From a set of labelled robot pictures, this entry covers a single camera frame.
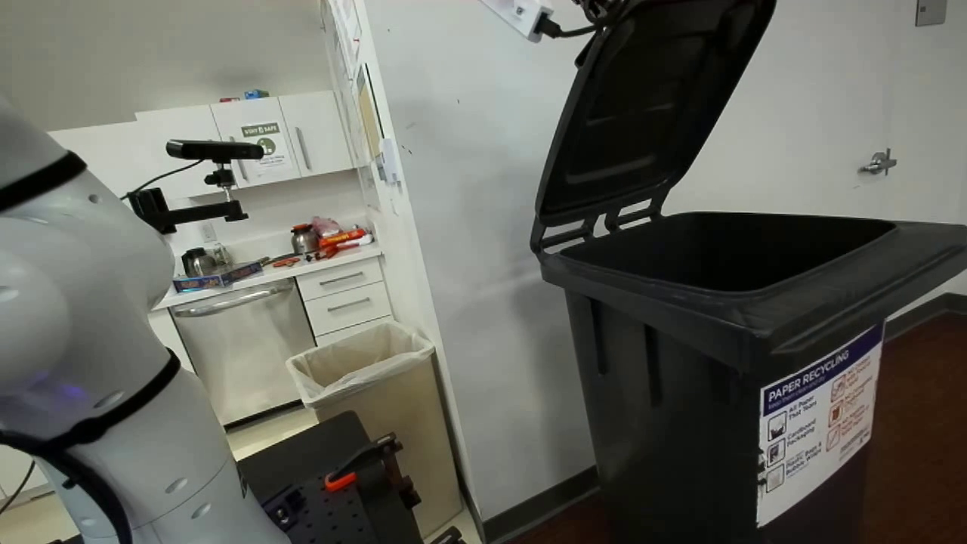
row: white robot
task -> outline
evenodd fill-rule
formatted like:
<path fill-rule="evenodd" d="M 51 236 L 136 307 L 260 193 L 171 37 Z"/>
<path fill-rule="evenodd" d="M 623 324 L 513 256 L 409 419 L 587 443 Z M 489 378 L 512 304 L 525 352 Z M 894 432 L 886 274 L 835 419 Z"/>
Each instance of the white robot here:
<path fill-rule="evenodd" d="M 86 544 L 283 544 L 149 329 L 168 274 L 159 236 L 0 101 L 0 443 L 39 457 Z"/>

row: red object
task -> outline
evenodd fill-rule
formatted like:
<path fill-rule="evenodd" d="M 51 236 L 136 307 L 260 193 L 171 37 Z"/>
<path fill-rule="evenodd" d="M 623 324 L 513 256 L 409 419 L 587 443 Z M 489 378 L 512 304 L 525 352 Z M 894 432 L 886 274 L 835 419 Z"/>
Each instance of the red object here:
<path fill-rule="evenodd" d="M 322 486 L 325 486 L 325 492 L 348 492 L 348 491 L 356 486 L 356 480 L 360 480 L 360 475 L 356 475 L 356 472 L 348 472 L 348 475 L 340 475 L 340 477 L 325 477 Z"/>

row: countertop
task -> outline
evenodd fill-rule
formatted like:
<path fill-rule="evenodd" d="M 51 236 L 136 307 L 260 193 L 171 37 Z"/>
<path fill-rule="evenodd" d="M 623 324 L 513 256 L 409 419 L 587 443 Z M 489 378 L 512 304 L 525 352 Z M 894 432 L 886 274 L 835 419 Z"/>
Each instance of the countertop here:
<path fill-rule="evenodd" d="M 360 261 L 375 261 L 380 254 L 385 251 L 378 245 L 362 245 L 362 247 L 340 251 L 331 261 L 296 264 L 296 267 L 288 267 L 288 270 L 265 267 L 262 273 L 256 273 L 256 274 L 251 274 L 245 281 L 236 281 L 232 286 L 225 286 L 225 290 L 184 290 L 184 292 L 168 290 L 153 304 L 153 310 L 188 304 L 188 303 L 199 303 L 199 298 L 212 298 L 212 295 L 225 295 L 225 292 L 236 292 L 236 290 L 251 290 L 251 286 L 260 286 L 260 283 L 288 281 L 288 278 L 296 278 L 296 274 L 311 274 L 311 273 L 322 273 L 322 270 L 350 267 L 350 264 L 360 264 Z"/>

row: drawer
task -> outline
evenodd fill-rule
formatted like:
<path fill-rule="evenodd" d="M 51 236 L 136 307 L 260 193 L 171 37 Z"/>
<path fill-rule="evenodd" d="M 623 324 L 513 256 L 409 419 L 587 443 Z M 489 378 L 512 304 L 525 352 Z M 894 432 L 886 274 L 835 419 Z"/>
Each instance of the drawer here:
<path fill-rule="evenodd" d="M 321 295 L 331 295 L 331 292 L 344 292 L 344 290 L 356 290 L 362 283 L 380 283 L 380 281 L 385 281 L 380 264 L 362 261 L 352 267 L 302 274 L 299 290 L 302 290 L 302 298 L 309 303 L 309 298 L 321 298 Z"/>
<path fill-rule="evenodd" d="M 340 340 L 356 336 L 360 329 L 370 329 L 370 325 L 378 325 L 378 324 L 389 324 L 389 315 L 378 317 L 378 319 L 365 319 L 365 324 L 348 325 L 348 329 L 336 329 L 330 336 L 318 336 L 315 344 L 322 347 L 322 344 L 340 342 Z"/>
<path fill-rule="evenodd" d="M 348 329 L 365 319 L 378 319 L 389 315 L 389 298 L 385 283 L 370 283 L 360 290 L 344 290 L 322 298 L 306 303 L 315 336 L 330 336 L 336 329 Z"/>

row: plastic container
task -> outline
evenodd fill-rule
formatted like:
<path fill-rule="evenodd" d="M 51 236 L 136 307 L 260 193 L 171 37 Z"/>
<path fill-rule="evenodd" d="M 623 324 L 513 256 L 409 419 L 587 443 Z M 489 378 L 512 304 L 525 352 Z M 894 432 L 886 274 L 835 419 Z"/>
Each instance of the plastic container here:
<path fill-rule="evenodd" d="M 396 324 L 360 329 L 288 361 L 302 405 L 321 419 L 360 414 L 365 436 L 396 432 L 403 475 L 415 477 L 419 534 L 451 523 L 460 502 L 446 411 L 433 344 Z"/>
<path fill-rule="evenodd" d="M 771 14 L 627 2 L 549 145 L 533 247 L 568 292 L 617 540 L 859 544 L 883 324 L 967 267 L 964 228 L 662 214 Z"/>

